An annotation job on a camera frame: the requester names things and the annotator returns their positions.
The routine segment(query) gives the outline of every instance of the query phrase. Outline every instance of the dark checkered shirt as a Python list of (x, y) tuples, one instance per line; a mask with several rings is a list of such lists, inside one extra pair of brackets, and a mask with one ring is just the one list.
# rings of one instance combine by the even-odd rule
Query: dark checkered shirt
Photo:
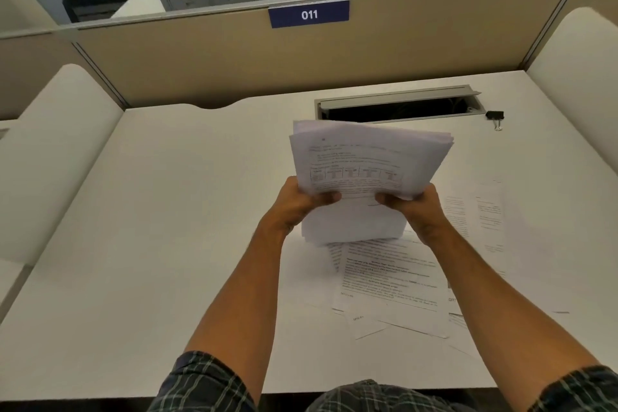
[[(240, 378), (212, 355), (182, 354), (161, 386), (149, 412), (255, 412)], [(322, 394), (308, 412), (463, 412), (461, 404), (372, 380)], [(618, 376), (594, 366), (568, 374), (546, 387), (530, 412), (618, 411)]]

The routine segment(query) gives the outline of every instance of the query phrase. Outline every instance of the binder clip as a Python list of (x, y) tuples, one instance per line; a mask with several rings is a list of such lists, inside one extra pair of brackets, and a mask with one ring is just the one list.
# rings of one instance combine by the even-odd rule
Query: binder clip
[(502, 123), (502, 120), (504, 119), (504, 111), (487, 111), (485, 113), (485, 117), (487, 119), (491, 119), (492, 121), (494, 121), (495, 131), (502, 130), (502, 127), (500, 126), (500, 124)]

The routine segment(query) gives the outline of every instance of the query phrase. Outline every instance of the shirt sleeve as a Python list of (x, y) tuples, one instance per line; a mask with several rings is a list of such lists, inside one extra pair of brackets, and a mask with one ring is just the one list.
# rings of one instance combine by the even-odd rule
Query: shirt sleeve
[(606, 366), (573, 371), (547, 386), (529, 412), (618, 411), (618, 376)]
[(161, 385), (148, 412), (256, 412), (242, 380), (207, 353), (185, 352)]

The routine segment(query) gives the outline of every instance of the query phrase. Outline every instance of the blue sign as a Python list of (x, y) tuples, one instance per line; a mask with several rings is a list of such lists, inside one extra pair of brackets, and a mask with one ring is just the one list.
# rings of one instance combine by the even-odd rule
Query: blue sign
[(350, 19), (350, 0), (331, 0), (271, 7), (268, 9), (268, 16), (273, 28), (348, 21)]

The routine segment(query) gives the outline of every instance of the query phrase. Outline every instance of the beige partition panel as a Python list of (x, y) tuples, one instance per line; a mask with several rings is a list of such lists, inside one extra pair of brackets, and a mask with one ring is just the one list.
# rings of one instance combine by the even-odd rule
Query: beige partition panel
[(533, 52), (530, 59), (526, 62), (529, 66), (532, 61), (537, 58), (538, 53), (543, 49), (547, 40), (551, 37), (552, 33), (556, 30), (560, 22), (568, 13), (572, 12), (579, 7), (590, 7), (600, 15), (610, 20), (614, 25), (618, 25), (618, 0), (567, 0), (556, 18), (553, 20), (551, 27), (544, 34), (543, 39)]
[(19, 117), (65, 64), (86, 69), (116, 99), (73, 44), (54, 33), (0, 39), (0, 59), (0, 119)]
[(272, 29), (266, 8), (81, 29), (133, 106), (512, 70), (560, 0), (351, 0), (350, 21)]

